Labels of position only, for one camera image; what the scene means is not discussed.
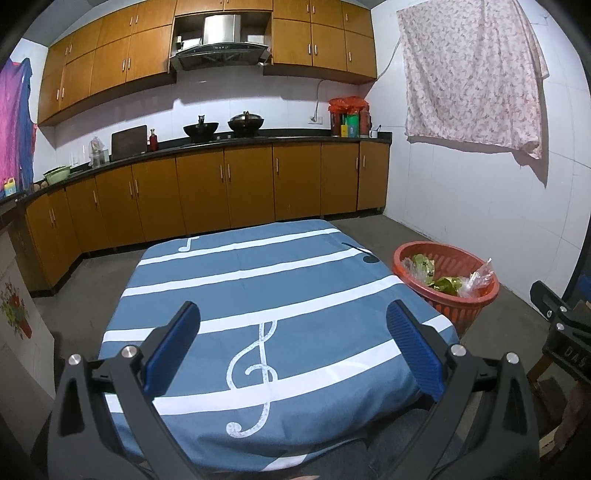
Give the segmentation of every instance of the flower painting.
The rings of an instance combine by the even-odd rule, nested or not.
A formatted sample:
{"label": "flower painting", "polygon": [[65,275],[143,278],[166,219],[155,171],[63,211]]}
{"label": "flower painting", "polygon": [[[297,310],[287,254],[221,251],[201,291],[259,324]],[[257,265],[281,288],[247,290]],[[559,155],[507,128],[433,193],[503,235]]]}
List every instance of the flower painting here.
{"label": "flower painting", "polygon": [[4,291],[0,292],[0,301],[0,308],[8,318],[8,324],[14,329],[14,335],[23,338],[24,333],[27,338],[31,338],[33,332],[27,321],[25,303],[12,283],[5,284]]}

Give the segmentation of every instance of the pot lid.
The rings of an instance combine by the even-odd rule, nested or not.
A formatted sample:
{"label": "pot lid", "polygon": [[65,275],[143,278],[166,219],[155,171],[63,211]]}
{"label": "pot lid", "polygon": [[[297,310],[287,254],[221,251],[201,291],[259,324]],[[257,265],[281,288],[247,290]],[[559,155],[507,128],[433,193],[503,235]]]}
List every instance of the pot lid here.
{"label": "pot lid", "polygon": [[255,113],[250,113],[247,110],[245,112],[240,113],[240,115],[233,116],[230,119],[231,122],[233,122],[234,120],[262,120],[262,117]]}

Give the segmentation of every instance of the green bowl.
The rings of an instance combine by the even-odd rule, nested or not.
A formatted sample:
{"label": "green bowl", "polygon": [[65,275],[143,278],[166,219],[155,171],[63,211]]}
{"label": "green bowl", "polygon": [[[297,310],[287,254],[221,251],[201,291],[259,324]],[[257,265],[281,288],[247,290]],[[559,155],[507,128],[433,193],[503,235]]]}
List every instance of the green bowl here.
{"label": "green bowl", "polygon": [[45,172],[43,176],[49,185],[53,185],[54,183],[67,179],[70,175],[70,169],[71,167],[69,165],[65,167],[57,167],[53,170]]}

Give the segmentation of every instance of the blue gripper pad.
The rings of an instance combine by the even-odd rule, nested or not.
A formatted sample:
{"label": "blue gripper pad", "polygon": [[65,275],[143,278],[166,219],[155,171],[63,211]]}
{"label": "blue gripper pad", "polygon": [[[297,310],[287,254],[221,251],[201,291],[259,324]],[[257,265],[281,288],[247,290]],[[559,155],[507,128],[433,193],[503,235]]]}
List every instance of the blue gripper pad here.
{"label": "blue gripper pad", "polygon": [[436,343],[435,348],[441,350],[441,344],[445,341],[439,336],[437,331],[429,326],[420,325],[418,320],[407,309],[406,305],[400,301],[393,301],[386,311],[386,323],[388,331],[400,348],[411,373],[417,381],[419,389],[430,395],[434,401],[439,401],[445,391],[443,381],[443,367],[437,354],[427,342],[426,337],[420,329],[432,329],[437,339],[425,333],[430,340]]}
{"label": "blue gripper pad", "polygon": [[161,397],[166,393],[180,364],[189,351],[201,325],[199,308],[185,302],[170,323],[154,329],[142,344],[150,355],[144,364],[144,395]]}

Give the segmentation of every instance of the white stripe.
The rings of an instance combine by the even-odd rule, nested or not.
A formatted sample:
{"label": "white stripe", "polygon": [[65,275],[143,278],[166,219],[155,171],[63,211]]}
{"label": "white stripe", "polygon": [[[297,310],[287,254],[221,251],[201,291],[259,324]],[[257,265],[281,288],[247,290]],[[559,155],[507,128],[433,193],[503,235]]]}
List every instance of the white stripe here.
{"label": "white stripe", "polygon": [[[395,275],[376,280],[371,283],[351,288],[350,290],[332,293],[317,299],[283,305],[274,309],[261,310],[260,312],[242,313],[219,319],[206,320],[201,322],[199,333],[223,332],[236,328],[258,325],[265,322],[274,322],[276,320],[285,320],[305,315],[307,313],[318,312],[320,310],[342,305],[353,300],[368,297],[382,290],[386,290],[402,281]],[[131,330],[109,330],[105,332],[103,343],[105,342],[143,342],[146,340],[153,328],[140,328]]]}
{"label": "white stripe", "polygon": [[175,280],[165,283],[157,283],[154,285],[146,285],[143,287],[126,288],[122,297],[132,297],[135,295],[146,295],[148,293],[157,293],[161,291],[181,290],[183,288],[200,287],[202,285],[211,285],[214,283],[221,283],[230,280],[243,280],[244,278],[260,277],[262,275],[269,275],[272,273],[286,272],[289,270],[296,270],[298,268],[312,267],[314,265],[321,265],[329,262],[336,262],[345,258],[360,255],[363,252],[356,248],[349,248],[333,254],[321,255],[320,257],[305,258],[304,260],[297,260],[294,262],[284,262],[267,267],[253,268],[251,270],[237,270],[234,272],[222,273],[218,275],[210,275],[208,277],[189,278],[188,280]]}
{"label": "white stripe", "polygon": [[[430,325],[438,332],[452,326],[451,322],[443,315],[426,321],[424,325]],[[154,407],[160,415],[185,415],[202,411],[225,411],[254,407],[329,387],[370,368],[377,367],[398,355],[400,355],[400,349],[394,340],[389,340],[335,364],[283,378],[266,385],[258,384],[236,390],[181,397],[159,397],[154,400]],[[108,394],[105,397],[111,412],[123,413],[116,395]]]}
{"label": "white stripe", "polygon": [[283,242],[290,242],[298,238],[309,238],[317,235],[327,235],[329,233],[340,232],[337,228],[325,228],[324,230],[313,230],[311,232],[291,233],[289,235],[274,236],[271,238],[262,238],[260,240],[250,240],[248,242],[241,242],[238,244],[222,245],[221,247],[203,248],[201,250],[194,250],[192,252],[180,252],[177,254],[163,255],[162,257],[144,258],[139,262],[140,265],[150,265],[154,263],[167,262],[169,260],[177,260],[179,258],[200,257],[201,255],[214,254],[218,252],[229,252],[232,250],[242,250],[244,248],[262,247],[263,245],[280,244]]}

